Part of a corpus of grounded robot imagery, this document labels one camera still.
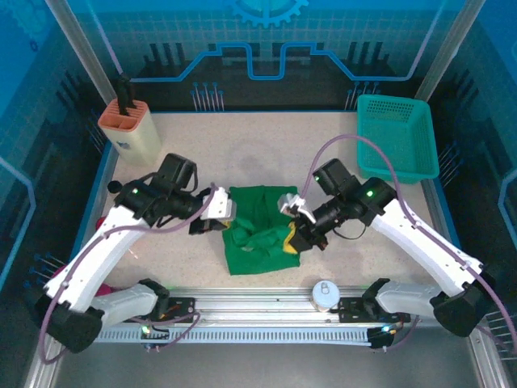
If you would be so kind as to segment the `white pull-tab can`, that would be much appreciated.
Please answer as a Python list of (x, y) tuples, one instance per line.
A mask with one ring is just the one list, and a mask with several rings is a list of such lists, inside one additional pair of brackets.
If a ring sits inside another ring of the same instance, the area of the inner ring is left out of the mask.
[(312, 289), (311, 303), (320, 312), (334, 309), (340, 301), (338, 286), (329, 280), (321, 280)]

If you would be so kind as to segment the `green t-shirt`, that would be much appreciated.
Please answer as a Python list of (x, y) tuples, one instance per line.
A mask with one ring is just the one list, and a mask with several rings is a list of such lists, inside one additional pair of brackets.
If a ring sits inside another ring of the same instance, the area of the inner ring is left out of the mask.
[(277, 206), (295, 186), (231, 187), (236, 217), (222, 231), (229, 274), (258, 275), (300, 265), (300, 254), (287, 244), (293, 236), (292, 219)]

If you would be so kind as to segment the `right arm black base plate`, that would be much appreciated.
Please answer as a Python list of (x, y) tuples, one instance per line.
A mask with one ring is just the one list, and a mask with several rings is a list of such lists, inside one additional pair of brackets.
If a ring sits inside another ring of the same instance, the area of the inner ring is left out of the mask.
[(340, 323), (409, 323), (407, 313), (389, 313), (375, 300), (362, 297), (342, 297), (338, 303)]

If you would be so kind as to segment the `aluminium upright post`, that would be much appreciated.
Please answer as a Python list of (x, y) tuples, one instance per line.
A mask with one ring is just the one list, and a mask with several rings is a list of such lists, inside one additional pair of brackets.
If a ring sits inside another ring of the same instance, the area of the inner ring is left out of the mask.
[(44, 0), (105, 104), (116, 92), (66, 0)]
[(415, 99), (427, 102), (431, 98), (452, 60), (457, 55), (464, 38), (469, 33), (485, 2), (486, 0), (464, 0), (464, 5), (458, 12), (435, 59), (415, 93)]

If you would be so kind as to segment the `right black electronics box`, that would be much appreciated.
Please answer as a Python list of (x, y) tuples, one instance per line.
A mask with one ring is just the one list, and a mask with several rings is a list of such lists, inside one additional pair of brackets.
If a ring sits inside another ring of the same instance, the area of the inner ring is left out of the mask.
[(398, 345), (402, 342), (404, 328), (405, 324), (402, 322), (368, 328), (367, 339), (370, 349), (385, 352), (387, 348)]

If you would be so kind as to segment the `aluminium table frame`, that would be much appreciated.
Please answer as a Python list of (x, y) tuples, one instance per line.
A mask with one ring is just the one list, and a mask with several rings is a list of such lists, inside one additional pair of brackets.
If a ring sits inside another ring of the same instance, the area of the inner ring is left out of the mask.
[[(177, 289), (197, 327), (367, 328), (318, 312), (308, 289)], [(486, 335), (449, 335), (423, 319), (399, 348), (338, 344), (96, 343), (55, 365), (32, 362), (23, 388), (517, 388), (517, 358)]]

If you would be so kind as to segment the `black electronics box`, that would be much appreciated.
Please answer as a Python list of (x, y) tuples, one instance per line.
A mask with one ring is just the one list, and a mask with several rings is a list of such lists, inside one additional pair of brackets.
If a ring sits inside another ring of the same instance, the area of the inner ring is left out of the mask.
[(141, 339), (144, 341), (142, 346), (147, 352), (159, 352), (170, 339), (168, 329), (159, 328), (151, 323), (142, 323), (140, 333)]
[(402, 322), (368, 328), (367, 339), (370, 349), (385, 352), (387, 348), (398, 345), (402, 342), (404, 328), (405, 324)]

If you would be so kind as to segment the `beige knife block orange top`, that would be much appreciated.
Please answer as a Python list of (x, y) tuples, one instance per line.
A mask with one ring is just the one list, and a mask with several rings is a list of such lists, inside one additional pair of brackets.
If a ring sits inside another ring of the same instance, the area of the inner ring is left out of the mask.
[(148, 105), (139, 100), (133, 103), (136, 108), (127, 108), (126, 116), (120, 114), (118, 102), (113, 99), (99, 117), (98, 126), (125, 162), (151, 166), (158, 158), (162, 142)]

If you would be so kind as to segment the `teal plastic basket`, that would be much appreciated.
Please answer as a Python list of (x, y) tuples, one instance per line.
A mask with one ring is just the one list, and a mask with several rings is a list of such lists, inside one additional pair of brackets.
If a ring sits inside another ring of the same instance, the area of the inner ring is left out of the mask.
[(417, 184), (438, 177), (438, 153), (428, 103), (388, 95), (361, 95), (357, 134), (383, 151), (400, 183)]

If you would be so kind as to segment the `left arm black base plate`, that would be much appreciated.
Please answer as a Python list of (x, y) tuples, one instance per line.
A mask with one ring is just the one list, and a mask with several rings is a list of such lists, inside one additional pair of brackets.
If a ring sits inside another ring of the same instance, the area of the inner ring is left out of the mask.
[(195, 299), (193, 297), (169, 297), (167, 300), (158, 300), (156, 306), (147, 315), (136, 316), (124, 320), (124, 323), (157, 323), (193, 314)]

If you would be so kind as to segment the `left black electronics box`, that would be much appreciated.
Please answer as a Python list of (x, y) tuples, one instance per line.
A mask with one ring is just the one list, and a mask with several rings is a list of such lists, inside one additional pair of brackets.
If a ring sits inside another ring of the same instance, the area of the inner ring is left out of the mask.
[(168, 329), (159, 328), (151, 323), (142, 323), (140, 333), (141, 339), (144, 341), (142, 346), (147, 352), (159, 352), (170, 339)]

